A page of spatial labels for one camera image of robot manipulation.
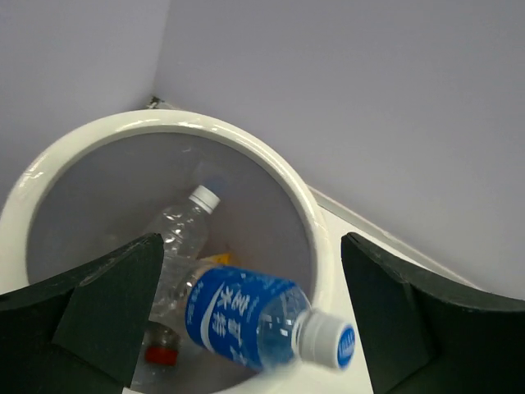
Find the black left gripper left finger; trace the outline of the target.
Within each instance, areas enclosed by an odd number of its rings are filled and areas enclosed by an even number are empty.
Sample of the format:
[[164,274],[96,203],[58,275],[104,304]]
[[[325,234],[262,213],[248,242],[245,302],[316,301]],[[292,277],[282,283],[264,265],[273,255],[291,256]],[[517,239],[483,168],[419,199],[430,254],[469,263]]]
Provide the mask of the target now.
[[135,371],[163,241],[117,250],[1,296],[3,393],[121,393]]

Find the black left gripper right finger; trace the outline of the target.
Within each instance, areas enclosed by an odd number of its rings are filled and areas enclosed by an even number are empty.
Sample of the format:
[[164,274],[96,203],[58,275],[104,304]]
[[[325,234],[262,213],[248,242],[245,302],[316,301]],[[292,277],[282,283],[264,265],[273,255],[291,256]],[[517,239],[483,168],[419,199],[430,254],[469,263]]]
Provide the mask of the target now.
[[355,232],[345,280],[375,393],[522,393],[524,303],[405,261]]

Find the red cap milk bottle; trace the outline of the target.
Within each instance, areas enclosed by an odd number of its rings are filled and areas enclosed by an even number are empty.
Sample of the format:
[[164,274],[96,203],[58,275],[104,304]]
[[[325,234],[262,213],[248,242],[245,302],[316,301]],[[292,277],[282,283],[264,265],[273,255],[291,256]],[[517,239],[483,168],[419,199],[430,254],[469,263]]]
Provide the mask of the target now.
[[159,391],[175,372],[179,349],[180,337],[173,330],[149,321],[130,388],[142,393]]

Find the clear bottle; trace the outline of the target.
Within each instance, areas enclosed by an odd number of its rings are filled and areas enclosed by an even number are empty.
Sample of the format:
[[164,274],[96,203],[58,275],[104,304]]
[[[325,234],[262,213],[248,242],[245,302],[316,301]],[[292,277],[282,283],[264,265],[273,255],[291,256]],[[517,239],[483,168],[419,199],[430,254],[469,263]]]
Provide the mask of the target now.
[[189,295],[189,266],[208,240],[208,217],[221,199],[206,186],[198,186],[179,204],[164,208],[146,227],[163,239],[163,263],[150,319],[173,330],[184,317]]

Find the blue label water bottle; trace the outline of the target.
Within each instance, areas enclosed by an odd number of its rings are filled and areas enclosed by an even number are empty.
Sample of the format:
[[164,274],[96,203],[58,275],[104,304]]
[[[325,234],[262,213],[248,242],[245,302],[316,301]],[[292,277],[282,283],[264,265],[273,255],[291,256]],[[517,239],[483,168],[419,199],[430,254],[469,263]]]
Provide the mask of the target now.
[[197,345],[258,371],[296,360],[344,370],[355,348],[353,326],[313,308],[296,283],[230,266],[198,277],[185,329]]

